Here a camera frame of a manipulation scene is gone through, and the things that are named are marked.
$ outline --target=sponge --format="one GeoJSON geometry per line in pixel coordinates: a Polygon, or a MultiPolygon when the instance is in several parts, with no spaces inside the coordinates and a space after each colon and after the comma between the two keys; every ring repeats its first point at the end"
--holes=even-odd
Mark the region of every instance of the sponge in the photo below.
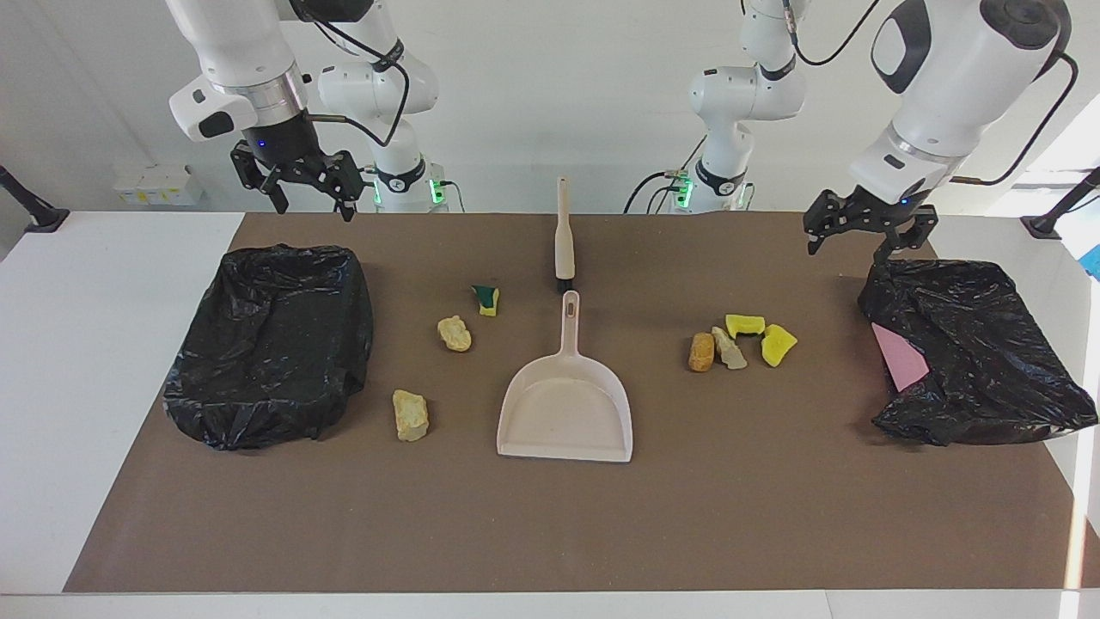
{"type": "Polygon", "coordinates": [[[783,357],[787,357],[787,354],[798,343],[799,340],[783,328],[768,325],[768,329],[763,330],[763,341],[760,342],[760,352],[763,354],[763,361],[769,366],[778,368],[783,363],[783,357]]]}
{"type": "Polygon", "coordinates": [[[501,290],[493,286],[471,286],[477,295],[477,303],[481,306],[477,313],[482,317],[496,317],[496,307],[501,301],[501,290]]]}
{"type": "Polygon", "coordinates": [[[726,314],[726,331],[729,335],[760,335],[763,333],[763,317],[741,317],[739,314],[726,314]]]}

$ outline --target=dustpan handle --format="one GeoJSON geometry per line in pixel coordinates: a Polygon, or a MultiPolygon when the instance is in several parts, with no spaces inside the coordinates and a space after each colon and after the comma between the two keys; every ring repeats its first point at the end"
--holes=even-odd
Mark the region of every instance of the dustpan handle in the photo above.
{"type": "Polygon", "coordinates": [[[575,289],[561,297],[561,355],[580,355],[576,351],[576,331],[581,320],[581,295],[575,289]]]}

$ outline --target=pink paper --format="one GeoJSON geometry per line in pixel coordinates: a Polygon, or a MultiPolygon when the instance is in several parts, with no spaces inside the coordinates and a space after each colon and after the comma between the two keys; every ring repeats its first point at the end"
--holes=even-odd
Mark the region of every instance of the pink paper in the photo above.
{"type": "Polygon", "coordinates": [[[928,363],[924,355],[921,355],[904,338],[892,331],[871,324],[875,330],[875,338],[879,341],[879,349],[882,351],[882,358],[890,369],[890,377],[893,378],[894,387],[902,391],[909,386],[921,380],[928,374],[928,363]]]}

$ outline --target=white table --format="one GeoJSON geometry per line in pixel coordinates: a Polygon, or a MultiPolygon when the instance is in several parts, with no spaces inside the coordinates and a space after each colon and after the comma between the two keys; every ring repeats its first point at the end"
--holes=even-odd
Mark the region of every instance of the white table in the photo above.
{"type": "MultiPolygon", "coordinates": [[[[242,217],[74,212],[0,263],[0,617],[1100,617],[1100,590],[59,595],[242,217]]],[[[932,241],[944,257],[999,262],[1096,394],[1100,286],[1063,245],[1014,219],[965,217],[945,217],[932,241]]],[[[1080,513],[1100,517],[1092,435],[1047,447],[1080,513]]]]}

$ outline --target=beige rock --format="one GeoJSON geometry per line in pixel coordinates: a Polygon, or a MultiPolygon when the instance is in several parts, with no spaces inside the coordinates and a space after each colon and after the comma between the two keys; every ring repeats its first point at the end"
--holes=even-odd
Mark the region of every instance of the beige rock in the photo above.
{"type": "Polygon", "coordinates": [[[691,339],[691,355],[688,367],[693,373],[705,373],[714,365],[714,338],[707,333],[697,333],[691,339]]]}
{"type": "Polygon", "coordinates": [[[394,391],[394,417],[397,438],[402,441],[411,443],[428,434],[428,402],[424,396],[402,389],[394,391]]]}
{"type": "Polygon", "coordinates": [[[470,351],[470,346],[473,344],[473,336],[470,335],[470,331],[466,330],[466,324],[462,322],[459,317],[451,317],[450,319],[443,319],[437,325],[439,330],[439,338],[443,339],[443,344],[448,349],[454,351],[455,353],[465,353],[470,351]]]}
{"type": "Polygon", "coordinates": [[[749,366],[749,363],[745,361],[745,355],[741,354],[741,350],[737,347],[737,342],[729,338],[726,330],[714,328],[711,330],[711,335],[714,336],[714,345],[718,350],[722,363],[727,368],[741,371],[749,366]]]}

